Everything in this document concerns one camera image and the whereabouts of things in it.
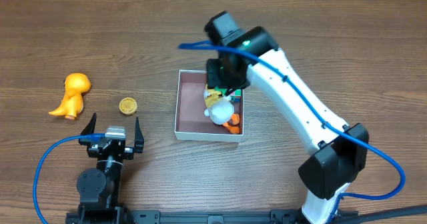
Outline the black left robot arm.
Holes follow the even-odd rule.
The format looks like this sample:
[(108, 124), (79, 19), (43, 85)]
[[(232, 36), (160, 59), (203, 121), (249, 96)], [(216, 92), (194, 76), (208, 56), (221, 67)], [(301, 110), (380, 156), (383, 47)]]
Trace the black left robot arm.
[(96, 167), (86, 169), (77, 178), (80, 204), (76, 213), (66, 214), (66, 224), (135, 224), (130, 209), (119, 202), (123, 162), (143, 152), (145, 143), (139, 119), (135, 120), (132, 147), (126, 145), (126, 130), (110, 126), (105, 133), (96, 134), (97, 115), (81, 132), (80, 145), (87, 147), (90, 158), (97, 159)]

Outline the yellow round disc toy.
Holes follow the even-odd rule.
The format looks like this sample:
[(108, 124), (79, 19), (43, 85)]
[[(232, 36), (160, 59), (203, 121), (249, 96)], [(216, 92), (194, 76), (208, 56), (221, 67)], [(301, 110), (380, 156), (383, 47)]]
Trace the yellow round disc toy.
[(124, 115), (133, 115), (137, 112), (137, 102), (131, 97), (123, 98), (119, 102), (119, 110)]

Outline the multicoloured puzzle cube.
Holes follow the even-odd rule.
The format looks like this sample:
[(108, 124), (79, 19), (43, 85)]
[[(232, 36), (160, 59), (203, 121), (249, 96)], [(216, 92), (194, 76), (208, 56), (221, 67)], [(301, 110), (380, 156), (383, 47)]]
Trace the multicoloured puzzle cube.
[(242, 90), (241, 89), (236, 89), (234, 92), (232, 92), (230, 94), (230, 101), (231, 102), (240, 102), (242, 98)]

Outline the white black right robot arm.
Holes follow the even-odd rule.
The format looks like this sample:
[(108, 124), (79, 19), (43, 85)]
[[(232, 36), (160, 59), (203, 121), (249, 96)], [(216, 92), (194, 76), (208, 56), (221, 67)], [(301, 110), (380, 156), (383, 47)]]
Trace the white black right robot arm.
[(369, 140), (366, 128), (349, 126), (329, 110), (299, 78), (276, 40), (263, 28), (244, 31), (223, 11), (204, 27), (215, 46), (235, 48), (257, 57), (220, 51), (207, 61), (207, 85), (224, 88), (228, 94), (253, 85), (280, 110), (299, 135), (309, 158), (299, 167), (300, 179), (308, 189), (302, 215), (309, 223), (327, 223), (337, 213), (334, 206), (366, 164), (367, 149), (326, 126)]

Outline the green round disc toy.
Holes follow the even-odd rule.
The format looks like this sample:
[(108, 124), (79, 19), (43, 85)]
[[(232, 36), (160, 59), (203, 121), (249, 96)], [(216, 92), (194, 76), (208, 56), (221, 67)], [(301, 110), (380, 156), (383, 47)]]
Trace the green round disc toy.
[(226, 96), (226, 91), (227, 89), (222, 89), (222, 88), (218, 88), (216, 87), (214, 89), (214, 93), (218, 96), (218, 97), (225, 97)]

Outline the orange toy dinosaur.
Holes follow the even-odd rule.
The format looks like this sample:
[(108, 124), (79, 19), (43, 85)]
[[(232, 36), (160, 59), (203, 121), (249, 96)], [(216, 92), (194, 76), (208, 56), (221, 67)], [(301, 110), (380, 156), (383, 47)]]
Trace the orange toy dinosaur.
[(65, 78), (64, 88), (65, 92), (60, 105), (49, 114), (74, 120), (83, 111), (83, 94), (90, 90), (91, 82), (85, 74), (72, 73)]

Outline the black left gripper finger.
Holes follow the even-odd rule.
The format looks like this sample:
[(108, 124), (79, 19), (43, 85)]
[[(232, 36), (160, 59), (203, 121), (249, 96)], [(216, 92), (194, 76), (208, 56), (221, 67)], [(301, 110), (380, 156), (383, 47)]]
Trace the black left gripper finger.
[(135, 135), (134, 135), (134, 151), (136, 153), (143, 153), (145, 139), (139, 125), (139, 118), (135, 119)]
[(94, 134), (96, 119), (97, 119), (97, 113), (94, 113), (92, 115), (89, 123), (85, 126), (85, 128), (81, 132), (81, 135), (92, 135), (92, 134)]

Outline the white plush duck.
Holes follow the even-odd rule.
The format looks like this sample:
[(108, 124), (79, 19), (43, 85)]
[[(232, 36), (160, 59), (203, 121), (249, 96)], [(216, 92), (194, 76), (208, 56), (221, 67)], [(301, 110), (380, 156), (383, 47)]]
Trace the white plush duck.
[(203, 100), (205, 103), (204, 115), (209, 117), (216, 125), (225, 127), (231, 134), (240, 133), (240, 115), (235, 112), (230, 96), (218, 97), (214, 89), (207, 85), (203, 91)]

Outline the white box pink interior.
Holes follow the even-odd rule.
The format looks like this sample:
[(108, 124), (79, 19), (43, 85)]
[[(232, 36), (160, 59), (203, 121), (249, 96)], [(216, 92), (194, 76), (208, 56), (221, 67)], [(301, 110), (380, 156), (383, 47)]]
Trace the white box pink interior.
[(207, 83), (205, 71), (181, 70), (178, 77), (175, 112), (175, 136), (185, 141), (241, 142), (244, 138), (244, 97), (234, 103), (240, 115), (240, 133), (231, 134), (225, 127), (214, 124), (204, 115), (203, 91)]

